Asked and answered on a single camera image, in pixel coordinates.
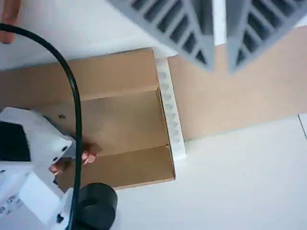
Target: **cardboard flap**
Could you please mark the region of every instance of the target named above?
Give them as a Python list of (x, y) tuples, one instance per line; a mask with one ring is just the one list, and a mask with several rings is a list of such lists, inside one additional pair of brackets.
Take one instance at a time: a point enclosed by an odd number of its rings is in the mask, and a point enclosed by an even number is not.
[[(100, 182), (116, 188), (170, 181), (175, 178), (173, 161), (168, 147), (143, 149), (118, 155), (98, 157), (90, 165), (83, 166), (81, 187)], [(74, 164), (57, 177), (64, 191), (73, 186)]]
[[(61, 129), (75, 131), (72, 103), (35, 108)], [(167, 131), (156, 91), (82, 102), (84, 140), (102, 148), (101, 156), (167, 144)]]
[[(142, 49), (69, 61), (81, 100), (91, 100), (158, 87), (154, 54)], [(72, 99), (59, 63), (0, 72), (0, 108), (33, 107)]]

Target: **black cable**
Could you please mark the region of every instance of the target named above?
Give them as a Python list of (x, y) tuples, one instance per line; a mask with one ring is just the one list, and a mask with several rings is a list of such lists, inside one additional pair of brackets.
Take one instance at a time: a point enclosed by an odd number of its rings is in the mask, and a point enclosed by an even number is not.
[(76, 116), (76, 164), (75, 164), (75, 182), (73, 186), (73, 195), (72, 195), (72, 201), (71, 201), (71, 212), (70, 212), (70, 218), (69, 223), (67, 226), (67, 230), (72, 230), (75, 227), (75, 219), (76, 219), (76, 209), (77, 204), (79, 200), (79, 189), (80, 189), (80, 180), (81, 180), (81, 169), (82, 169), (82, 114), (81, 114), (81, 102), (80, 102), (80, 95), (78, 86), (76, 83), (76, 79), (66, 62), (65, 58), (62, 56), (62, 54), (55, 49), (55, 47), (52, 46), (49, 42), (47, 42), (42, 37), (27, 31), (25, 29), (12, 26), (12, 25), (6, 25), (0, 23), (0, 30), (11, 32), (14, 34), (25, 36), (33, 41), (36, 41), (43, 47), (45, 47), (53, 56), (59, 61), (60, 65), (63, 67), (68, 81), (71, 86), (71, 91), (73, 94), (74, 104), (75, 104), (75, 116)]

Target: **white plastic strip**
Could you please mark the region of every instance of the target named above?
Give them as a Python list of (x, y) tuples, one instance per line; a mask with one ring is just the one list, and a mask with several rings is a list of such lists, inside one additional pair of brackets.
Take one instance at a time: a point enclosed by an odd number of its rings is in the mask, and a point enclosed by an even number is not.
[(156, 58), (156, 67), (159, 77), (163, 109), (166, 117), (170, 148), (172, 150), (173, 159), (177, 161), (185, 158), (187, 155), (167, 58)]

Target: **hand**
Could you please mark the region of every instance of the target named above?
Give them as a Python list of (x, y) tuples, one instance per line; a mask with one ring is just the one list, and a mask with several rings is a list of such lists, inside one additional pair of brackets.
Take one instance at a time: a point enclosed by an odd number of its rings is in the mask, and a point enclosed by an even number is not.
[[(4, 0), (1, 23), (16, 25), (21, 1), (22, 0)], [(4, 44), (12, 43), (14, 37), (15, 35), (13, 33), (0, 31), (0, 42)]]
[[(93, 163), (100, 151), (101, 148), (96, 144), (84, 144), (82, 153), (83, 165)], [(70, 163), (71, 160), (61, 158), (58, 162), (50, 166), (50, 170), (54, 175), (62, 174), (69, 167)]]

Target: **brown cardboard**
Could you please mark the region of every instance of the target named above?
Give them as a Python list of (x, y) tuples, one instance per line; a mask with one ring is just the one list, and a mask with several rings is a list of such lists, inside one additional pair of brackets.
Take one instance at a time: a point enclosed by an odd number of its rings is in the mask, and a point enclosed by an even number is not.
[[(84, 140), (101, 147), (82, 185), (131, 187), (175, 178), (152, 50), (70, 61), (82, 99)], [(0, 107), (27, 107), (74, 132), (71, 91), (58, 64), (0, 72)], [(58, 183), (73, 185), (74, 167)]]
[(168, 59), (184, 139), (307, 112), (307, 27), (290, 32), (235, 75), (225, 45), (216, 46), (215, 72), (179, 56)]
[[(151, 49), (69, 61), (81, 100), (154, 91), (158, 87)], [(0, 72), (0, 108), (31, 107), (72, 100), (59, 63)]]

